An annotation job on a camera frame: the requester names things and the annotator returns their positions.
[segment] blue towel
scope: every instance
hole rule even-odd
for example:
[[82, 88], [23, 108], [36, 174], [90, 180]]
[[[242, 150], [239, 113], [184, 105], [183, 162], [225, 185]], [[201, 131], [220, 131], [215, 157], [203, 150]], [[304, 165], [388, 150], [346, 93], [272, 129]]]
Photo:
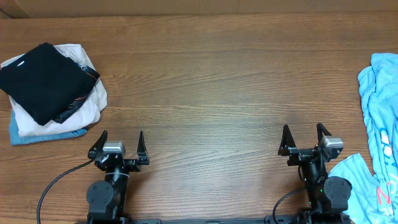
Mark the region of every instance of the blue towel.
[[335, 171], [333, 175], [345, 177], [353, 173], [358, 176], [351, 178], [366, 183], [363, 185], [360, 181], [351, 182], [356, 193], [351, 195], [349, 203], [360, 203], [350, 207], [347, 214], [356, 217], [363, 213], [364, 215], [356, 217], [358, 223], [398, 223], [398, 55], [373, 54], [371, 66], [358, 75], [358, 81], [363, 119], [375, 172], [373, 179], [378, 183], [378, 187], [375, 191], [374, 186], [377, 183], [368, 174], [365, 175], [363, 172], [359, 175], [364, 169], [364, 164], [351, 164], [342, 171]]
[[18, 125], [17, 125], [17, 121], [15, 120], [15, 113], [14, 113], [14, 111], [12, 111], [9, 132], [10, 132], [11, 145], [16, 146], [16, 145], [20, 145], [20, 144], [30, 144], [30, 143], [41, 142], [41, 141], [51, 141], [51, 140], [75, 138], [75, 137], [82, 136], [82, 135], [86, 134], [87, 130], [83, 128], [83, 129], [79, 129], [76, 131], [69, 131], [69, 132], [61, 133], [61, 134], [48, 134], [48, 135], [43, 135], [43, 136], [19, 137]]

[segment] folded black cloth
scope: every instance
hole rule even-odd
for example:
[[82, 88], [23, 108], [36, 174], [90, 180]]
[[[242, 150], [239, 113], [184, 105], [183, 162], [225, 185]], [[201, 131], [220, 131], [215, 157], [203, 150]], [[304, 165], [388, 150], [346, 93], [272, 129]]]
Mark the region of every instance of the folded black cloth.
[[[90, 68], [89, 66], [84, 66], [84, 67], [80, 66], [80, 68], [88, 75], [93, 76], [95, 80], [99, 79], [100, 77], [99, 73], [96, 72], [94, 69]], [[76, 112], [79, 108], [81, 108], [81, 106], [83, 106], [83, 103], [85, 103], [85, 101], [87, 100], [90, 91], [81, 93], [81, 95], [78, 96], [78, 98], [73, 100], [73, 102], [68, 105], [67, 110], [62, 111], [57, 117], [53, 119], [53, 121], [60, 124], [66, 121], [74, 112]]]
[[39, 125], [67, 110], [96, 83], [53, 45], [40, 44], [0, 70], [0, 89], [19, 103]]

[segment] wooden tabletop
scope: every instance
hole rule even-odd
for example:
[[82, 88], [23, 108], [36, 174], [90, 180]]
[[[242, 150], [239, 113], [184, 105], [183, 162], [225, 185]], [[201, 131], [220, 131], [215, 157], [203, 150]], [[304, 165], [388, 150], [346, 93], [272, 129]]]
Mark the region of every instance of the wooden tabletop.
[[[108, 107], [76, 139], [11, 147], [11, 106], [0, 92], [0, 223], [35, 223], [56, 176], [86, 162], [104, 129], [136, 156], [144, 131], [150, 165], [131, 174], [134, 218], [263, 217], [302, 187], [277, 155], [284, 124], [298, 147], [317, 143], [322, 122], [343, 138], [342, 159], [360, 152], [371, 171], [358, 73], [374, 52], [398, 53], [398, 12], [137, 16], [0, 20], [0, 61], [42, 42], [81, 44], [101, 74]], [[88, 212], [94, 165], [58, 181], [42, 223]], [[305, 194], [283, 202], [295, 213]]]

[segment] stack of folded clothes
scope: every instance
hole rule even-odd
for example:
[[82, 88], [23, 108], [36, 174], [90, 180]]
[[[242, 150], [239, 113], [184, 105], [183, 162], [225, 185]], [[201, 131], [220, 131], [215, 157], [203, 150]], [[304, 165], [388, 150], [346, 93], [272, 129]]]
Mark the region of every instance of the stack of folded clothes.
[[100, 75], [80, 44], [40, 44], [1, 68], [12, 145], [81, 136], [106, 107]]

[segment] white cloth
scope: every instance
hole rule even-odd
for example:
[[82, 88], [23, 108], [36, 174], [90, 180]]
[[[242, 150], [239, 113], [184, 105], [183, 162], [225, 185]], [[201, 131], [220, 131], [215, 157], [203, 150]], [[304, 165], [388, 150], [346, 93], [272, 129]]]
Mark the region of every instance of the white cloth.
[[[88, 58], [85, 50], [80, 44], [62, 44], [54, 46], [62, 55], [70, 57], [76, 63], [82, 66], [90, 66], [92, 69], [94, 65]], [[20, 56], [13, 57], [1, 64], [1, 67], [7, 66], [17, 60]], [[71, 115], [62, 124], [55, 121], [49, 121], [44, 126], [37, 124], [33, 118], [26, 112], [26, 110], [16, 103], [10, 96], [12, 109], [15, 112], [15, 117], [19, 129], [19, 136], [40, 136], [44, 134], [59, 134], [67, 131], [74, 131], [84, 128], [85, 126], [95, 123], [100, 120], [100, 111], [105, 109], [107, 105], [107, 93], [100, 79], [96, 82], [89, 97], [81, 108]]]

